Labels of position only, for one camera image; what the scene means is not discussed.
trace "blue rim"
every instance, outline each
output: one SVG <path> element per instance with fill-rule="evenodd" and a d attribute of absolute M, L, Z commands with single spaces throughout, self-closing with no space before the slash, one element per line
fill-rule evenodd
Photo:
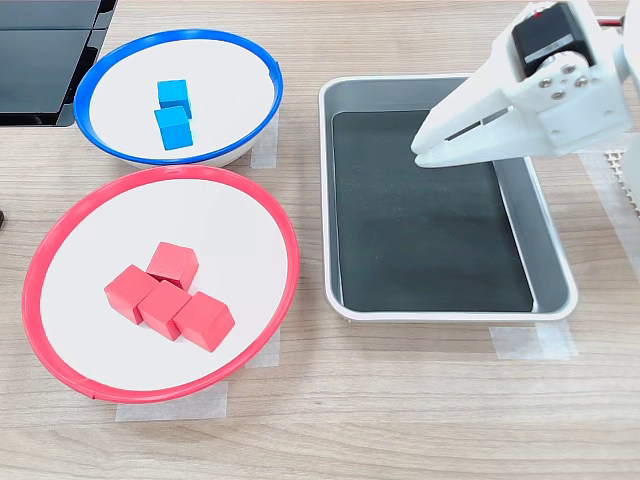
<path fill-rule="evenodd" d="M 154 45 L 159 45 L 161 43 L 192 39 L 219 40 L 222 42 L 233 43 L 249 50 L 256 56 L 260 57 L 260 59 L 269 68 L 269 76 L 273 81 L 273 86 L 275 89 L 275 98 L 267 117 L 251 133 L 244 136 L 237 142 L 234 142 L 231 145 L 228 145 L 214 152 L 204 153 L 202 155 L 196 155 L 194 157 L 172 159 L 141 158 L 127 155 L 126 153 L 119 152 L 106 145 L 96 134 L 89 119 L 91 97 L 93 96 L 93 92 L 98 85 L 98 82 L 104 76 L 104 74 L 107 73 L 107 71 L 119 61 L 127 58 L 130 55 L 133 55 L 136 52 L 144 50 L 145 48 L 153 47 Z M 89 141 L 96 147 L 104 150 L 107 153 L 110 153 L 111 155 L 129 160 L 131 162 L 143 163 L 146 165 L 180 165 L 185 163 L 198 163 L 204 160 L 216 158 L 224 155 L 225 153 L 229 153 L 230 151 L 235 150 L 236 148 L 241 147 L 245 143 L 249 142 L 256 135 L 258 135 L 258 133 L 260 133 L 262 129 L 264 129 L 264 127 L 267 126 L 267 124 L 271 121 L 273 116 L 278 111 L 278 107 L 280 106 L 280 102 L 282 101 L 282 90 L 282 72 L 280 71 L 278 62 L 275 61 L 275 59 L 269 54 L 269 52 L 267 52 L 260 45 L 253 43 L 251 40 L 239 37 L 238 35 L 234 35 L 233 33 L 222 32 L 219 30 L 169 30 L 166 32 L 147 35 L 146 37 L 142 37 L 132 42 L 126 43 L 121 47 L 118 47 L 108 55 L 105 55 L 100 61 L 98 61 L 93 67 L 91 67 L 91 69 L 87 72 L 87 74 L 80 82 L 78 90 L 76 91 L 73 112 L 76 117 L 76 122 L 78 122 L 78 127 L 85 135 L 85 137 L 87 137 Z"/>

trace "red rim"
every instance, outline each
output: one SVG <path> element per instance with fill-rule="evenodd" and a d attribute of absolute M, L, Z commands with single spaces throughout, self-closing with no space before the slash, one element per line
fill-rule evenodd
<path fill-rule="evenodd" d="M 161 390 L 135 391 L 113 388 L 96 382 L 76 372 L 55 352 L 44 332 L 40 316 L 40 295 L 45 275 L 54 255 L 69 234 L 103 203 L 115 196 L 148 183 L 176 178 L 211 180 L 234 187 L 254 198 L 273 217 L 287 250 L 287 282 L 280 304 L 271 322 L 258 338 L 240 355 L 218 370 L 183 385 Z M 291 220 L 282 206 L 269 192 L 257 183 L 228 170 L 206 166 L 157 167 L 132 173 L 115 180 L 83 198 L 55 224 L 36 251 L 24 283 L 22 292 L 22 318 L 31 347 L 42 364 L 62 383 L 90 397 L 118 403 L 149 403 L 171 400 L 195 393 L 230 375 L 242 367 L 264 346 L 276 332 L 289 311 L 298 285 L 300 252 Z"/>

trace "metal tray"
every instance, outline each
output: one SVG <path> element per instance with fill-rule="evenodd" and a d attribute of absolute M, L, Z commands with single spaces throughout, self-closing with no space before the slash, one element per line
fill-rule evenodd
<path fill-rule="evenodd" d="M 577 289 L 528 158 L 420 169 L 409 146 L 465 76 L 320 91 L 324 286 L 362 322 L 565 318 Z"/>

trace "masking tape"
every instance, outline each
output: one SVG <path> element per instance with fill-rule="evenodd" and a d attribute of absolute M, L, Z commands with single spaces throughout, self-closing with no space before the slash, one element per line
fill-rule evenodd
<path fill-rule="evenodd" d="M 251 168 L 276 168 L 279 122 L 280 112 L 278 111 L 262 131 L 251 150 Z"/>
<path fill-rule="evenodd" d="M 116 407 L 116 422 L 226 418 L 228 390 L 229 383 L 225 381 L 166 402 L 119 404 Z"/>
<path fill-rule="evenodd" d="M 566 320 L 532 327 L 489 327 L 500 360 L 569 360 L 578 355 Z"/>
<path fill-rule="evenodd" d="M 607 161 L 607 152 L 627 150 L 639 136 L 638 133 L 625 133 L 610 142 L 599 143 L 578 152 L 638 279 L 640 279 L 640 219 L 627 197 L 627 192 L 618 181 L 615 165 Z M 634 195 L 638 196 L 640 192 L 634 192 Z"/>
<path fill-rule="evenodd" d="M 247 362 L 245 368 L 277 367 L 280 365 L 280 329 L 262 347 L 254 357 Z"/>

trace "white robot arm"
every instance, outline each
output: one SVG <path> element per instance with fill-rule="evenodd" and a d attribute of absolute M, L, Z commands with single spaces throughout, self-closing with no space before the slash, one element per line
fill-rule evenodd
<path fill-rule="evenodd" d="M 630 1 L 624 36 L 603 30 L 586 0 L 528 4 L 429 113 L 411 146 L 416 163 L 559 156 L 630 129 L 622 82 L 631 75 L 640 88 L 639 24 L 640 0 Z"/>

